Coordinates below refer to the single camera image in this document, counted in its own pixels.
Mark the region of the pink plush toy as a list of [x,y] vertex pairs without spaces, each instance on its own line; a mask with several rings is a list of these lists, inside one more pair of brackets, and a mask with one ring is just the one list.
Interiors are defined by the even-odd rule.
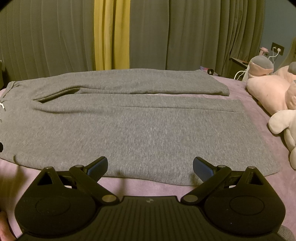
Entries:
[[259,55],[248,67],[247,90],[270,115],[295,110],[295,62],[274,71],[273,63]]

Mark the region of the grey-green curtain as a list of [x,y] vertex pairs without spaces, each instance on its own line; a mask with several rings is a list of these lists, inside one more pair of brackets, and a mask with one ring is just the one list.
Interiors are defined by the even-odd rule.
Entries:
[[[1,1],[4,81],[92,71],[95,1]],[[129,68],[214,69],[259,51],[264,1],[130,1]]]

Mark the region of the grey sweatpants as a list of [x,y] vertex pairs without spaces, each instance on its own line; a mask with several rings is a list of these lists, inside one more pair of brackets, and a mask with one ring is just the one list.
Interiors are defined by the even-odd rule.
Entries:
[[107,176],[197,185],[193,159],[280,170],[229,89],[206,73],[127,69],[10,82],[1,95],[1,158],[66,170],[105,156]]

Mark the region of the yellow curtain panel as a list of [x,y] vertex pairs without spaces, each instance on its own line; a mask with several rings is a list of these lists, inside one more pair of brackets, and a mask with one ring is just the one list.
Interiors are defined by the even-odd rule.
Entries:
[[130,1],[94,2],[96,70],[130,67]]

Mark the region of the black wall socket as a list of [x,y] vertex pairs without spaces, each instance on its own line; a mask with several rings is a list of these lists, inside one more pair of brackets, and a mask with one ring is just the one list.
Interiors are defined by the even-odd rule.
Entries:
[[272,42],[271,44],[271,51],[275,54],[283,55],[285,48],[282,45],[276,44],[275,42]]

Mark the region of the dark bedside table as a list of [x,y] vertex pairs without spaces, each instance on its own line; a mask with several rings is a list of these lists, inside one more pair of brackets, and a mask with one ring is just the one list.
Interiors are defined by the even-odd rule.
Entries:
[[242,81],[248,64],[248,62],[231,57],[227,77]]

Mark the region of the white plush toy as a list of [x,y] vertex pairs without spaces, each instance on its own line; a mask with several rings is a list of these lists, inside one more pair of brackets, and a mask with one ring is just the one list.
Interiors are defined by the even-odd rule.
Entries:
[[295,169],[295,110],[280,110],[269,119],[271,132],[278,135],[283,132],[285,144],[290,152],[290,165]]

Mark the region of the pink bed blanket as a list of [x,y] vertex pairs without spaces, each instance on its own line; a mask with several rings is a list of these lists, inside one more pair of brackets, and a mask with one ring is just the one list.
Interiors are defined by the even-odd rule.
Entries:
[[[269,115],[261,108],[252,96],[247,93],[245,83],[228,78],[217,77],[217,80],[228,86],[229,99],[239,99],[244,104],[248,114],[258,132],[261,133],[277,161],[281,170],[267,176],[267,180],[273,186],[286,207],[286,216],[283,225],[295,233],[295,170],[288,160],[289,151],[284,145],[281,136],[274,136],[267,128]],[[13,232],[11,240],[22,233],[14,217],[14,209],[23,193],[39,174],[38,170],[19,167],[16,164],[1,160],[1,210],[8,213],[9,225],[7,228]],[[171,196],[182,197],[193,189],[192,186],[176,186],[148,180],[130,178],[103,177],[99,183],[111,192],[123,197],[128,196]]]

